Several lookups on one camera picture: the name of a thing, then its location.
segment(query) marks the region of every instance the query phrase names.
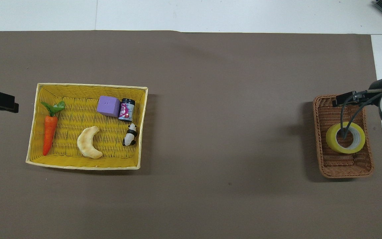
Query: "basket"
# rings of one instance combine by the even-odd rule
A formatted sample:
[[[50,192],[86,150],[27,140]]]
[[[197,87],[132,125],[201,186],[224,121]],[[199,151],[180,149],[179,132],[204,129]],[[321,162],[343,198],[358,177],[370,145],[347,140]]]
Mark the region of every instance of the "basket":
[[[341,107],[332,107],[336,95],[318,96],[313,101],[315,135],[319,169],[327,178],[357,178],[367,177],[373,172],[373,159],[366,127],[365,109],[354,119],[365,133],[365,145],[357,153],[337,153],[330,149],[325,140],[327,130],[334,124],[340,123]],[[344,110],[344,121],[349,121],[359,106],[348,105]],[[338,138],[338,143],[346,146],[353,141],[352,136],[346,139]]]
[[[132,114],[132,122],[138,127],[135,145],[122,146],[130,123],[97,113],[101,95],[135,100]],[[140,168],[147,95],[147,87],[38,83],[26,163],[83,170]],[[43,156],[44,119],[48,111],[40,102],[54,105],[62,100],[66,106],[56,113],[58,124],[52,148]],[[99,159],[84,157],[77,147],[77,139],[82,131],[94,125],[100,128],[100,132],[94,136],[94,148],[103,153]]]

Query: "can lid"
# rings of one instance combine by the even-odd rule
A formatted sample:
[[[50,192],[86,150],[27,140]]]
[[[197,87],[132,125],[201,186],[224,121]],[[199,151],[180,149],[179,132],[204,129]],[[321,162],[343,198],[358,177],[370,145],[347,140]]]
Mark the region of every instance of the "can lid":
[[[122,99],[122,102],[125,102],[125,103],[129,103],[129,104],[135,105],[135,100],[128,99],[128,98],[123,98],[123,99]]]

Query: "yellow basket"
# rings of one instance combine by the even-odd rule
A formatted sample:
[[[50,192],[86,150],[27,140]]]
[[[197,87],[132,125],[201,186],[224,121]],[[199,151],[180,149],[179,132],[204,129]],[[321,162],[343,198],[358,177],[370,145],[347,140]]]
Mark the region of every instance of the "yellow basket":
[[[138,127],[137,143],[122,146],[130,123],[97,113],[101,95],[135,100],[132,122]],[[35,110],[26,163],[67,169],[118,170],[141,166],[141,143],[147,105],[147,87],[90,84],[38,83]],[[47,109],[40,103],[54,105],[64,100],[66,107],[57,112],[57,129],[50,152],[42,155],[44,119]],[[82,156],[77,139],[87,127],[96,125],[100,132],[94,136],[94,147],[103,153],[99,159]]]

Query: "brown tablecloth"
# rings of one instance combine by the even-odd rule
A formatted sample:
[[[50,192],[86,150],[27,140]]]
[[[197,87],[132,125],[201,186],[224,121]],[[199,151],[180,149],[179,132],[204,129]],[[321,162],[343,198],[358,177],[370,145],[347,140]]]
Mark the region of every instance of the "brown tablecloth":
[[[328,180],[311,101],[376,80],[370,36],[0,32],[0,238],[382,238],[375,170]],[[24,163],[37,83],[148,86],[138,171]]]

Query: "roll of tape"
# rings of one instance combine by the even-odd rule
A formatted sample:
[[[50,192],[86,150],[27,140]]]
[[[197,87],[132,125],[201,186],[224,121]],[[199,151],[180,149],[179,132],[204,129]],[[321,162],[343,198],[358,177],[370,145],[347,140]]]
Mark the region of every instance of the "roll of tape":
[[[347,127],[349,122],[343,122],[343,128]],[[331,128],[326,132],[326,142],[328,146],[338,153],[356,153],[363,148],[365,145],[365,133],[363,129],[355,124],[350,124],[349,131],[353,134],[353,142],[352,144],[344,148],[337,141],[337,133],[340,131],[340,124],[334,124]]]

